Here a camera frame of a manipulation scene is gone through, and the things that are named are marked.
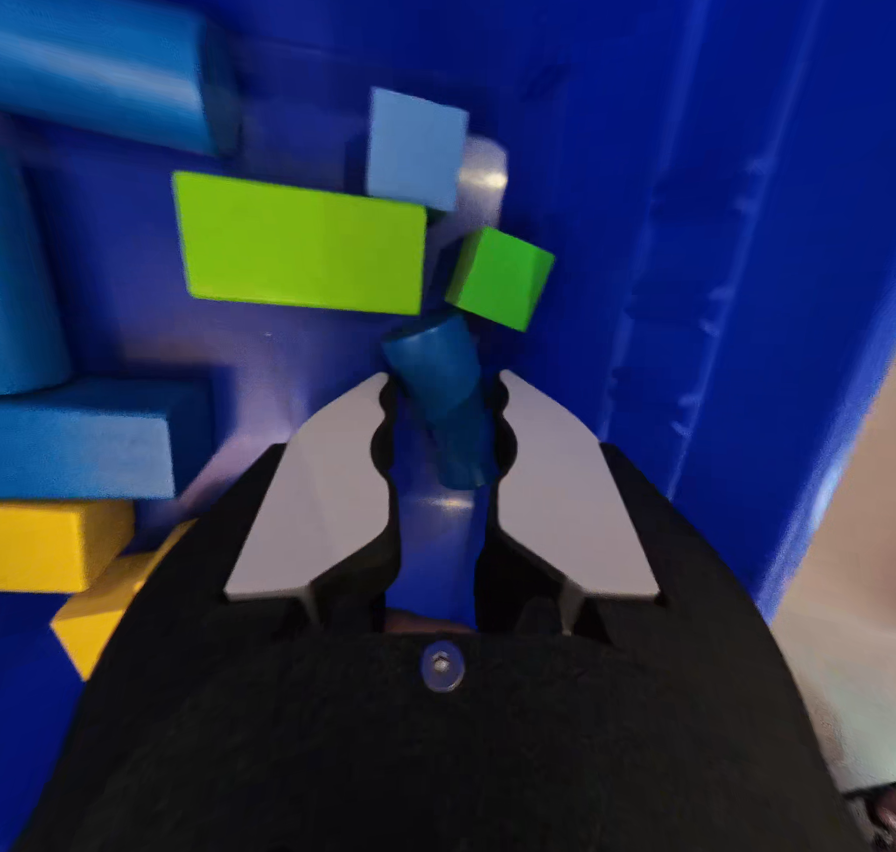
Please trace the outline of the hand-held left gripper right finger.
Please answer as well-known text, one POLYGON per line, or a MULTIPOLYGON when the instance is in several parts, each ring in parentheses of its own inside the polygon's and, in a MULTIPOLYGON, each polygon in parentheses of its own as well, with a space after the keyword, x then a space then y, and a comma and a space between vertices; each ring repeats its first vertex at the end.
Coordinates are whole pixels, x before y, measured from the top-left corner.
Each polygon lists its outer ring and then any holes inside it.
POLYGON ((655 601, 658 584, 598 437, 501 371, 491 396, 497 475, 480 554, 481 601, 655 601))

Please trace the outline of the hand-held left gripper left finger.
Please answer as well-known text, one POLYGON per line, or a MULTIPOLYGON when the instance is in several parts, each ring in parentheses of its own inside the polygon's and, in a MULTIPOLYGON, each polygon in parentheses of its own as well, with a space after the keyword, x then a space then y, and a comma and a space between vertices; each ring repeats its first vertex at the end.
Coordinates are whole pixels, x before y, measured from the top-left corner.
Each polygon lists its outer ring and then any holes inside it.
POLYGON ((288 441, 229 579, 229 600, 375 597, 400 570, 397 385, 375 373, 288 441))

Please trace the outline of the yellow wooden cube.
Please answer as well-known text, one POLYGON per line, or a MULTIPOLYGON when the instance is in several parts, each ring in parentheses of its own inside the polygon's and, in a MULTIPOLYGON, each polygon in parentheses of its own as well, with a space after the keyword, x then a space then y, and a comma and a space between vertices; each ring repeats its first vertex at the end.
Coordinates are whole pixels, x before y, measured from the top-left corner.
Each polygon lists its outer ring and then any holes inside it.
POLYGON ((154 552, 117 557, 88 590, 69 597, 54 614, 50 629, 82 682, 91 678, 106 645, 151 573, 195 522, 177 525, 154 552))

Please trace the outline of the long green wooden block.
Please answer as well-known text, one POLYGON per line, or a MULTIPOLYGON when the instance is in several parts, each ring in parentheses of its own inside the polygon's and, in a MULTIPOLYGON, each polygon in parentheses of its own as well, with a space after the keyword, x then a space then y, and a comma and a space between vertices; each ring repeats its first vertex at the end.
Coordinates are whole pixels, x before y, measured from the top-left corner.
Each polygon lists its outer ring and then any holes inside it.
POLYGON ((419 314, 423 207, 186 170, 171 188, 193 298, 419 314))

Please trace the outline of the light blue wooden cube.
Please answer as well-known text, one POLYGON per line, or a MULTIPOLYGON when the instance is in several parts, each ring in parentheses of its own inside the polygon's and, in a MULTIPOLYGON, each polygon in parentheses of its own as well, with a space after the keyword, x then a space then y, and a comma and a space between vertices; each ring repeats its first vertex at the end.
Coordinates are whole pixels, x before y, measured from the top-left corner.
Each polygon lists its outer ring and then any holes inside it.
POLYGON ((467 111, 379 86, 369 105, 365 193, 453 212, 467 111))

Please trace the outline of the blue plastic bin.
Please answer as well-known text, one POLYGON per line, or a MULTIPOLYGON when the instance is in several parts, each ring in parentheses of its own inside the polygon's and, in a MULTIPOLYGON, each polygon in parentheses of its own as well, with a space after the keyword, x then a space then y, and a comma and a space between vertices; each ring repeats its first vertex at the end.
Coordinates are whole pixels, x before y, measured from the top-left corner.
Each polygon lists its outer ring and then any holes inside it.
POLYGON ((556 257, 509 367, 616 445, 770 621, 893 350, 893 0, 151 0, 227 35, 227 160, 2 121, 76 368, 207 379, 218 453, 140 538, 208 511, 378 369, 395 318, 195 300, 170 174, 362 193, 371 86, 469 113, 501 229, 556 257))

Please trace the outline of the small green wooden block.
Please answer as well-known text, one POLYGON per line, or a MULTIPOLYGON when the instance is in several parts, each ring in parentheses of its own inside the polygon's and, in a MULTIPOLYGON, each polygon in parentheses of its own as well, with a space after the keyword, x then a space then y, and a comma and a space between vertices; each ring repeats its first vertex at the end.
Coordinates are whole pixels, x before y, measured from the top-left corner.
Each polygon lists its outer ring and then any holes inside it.
POLYGON ((460 246, 444 302, 514 331, 529 329, 554 254, 498 229, 481 228, 460 246))

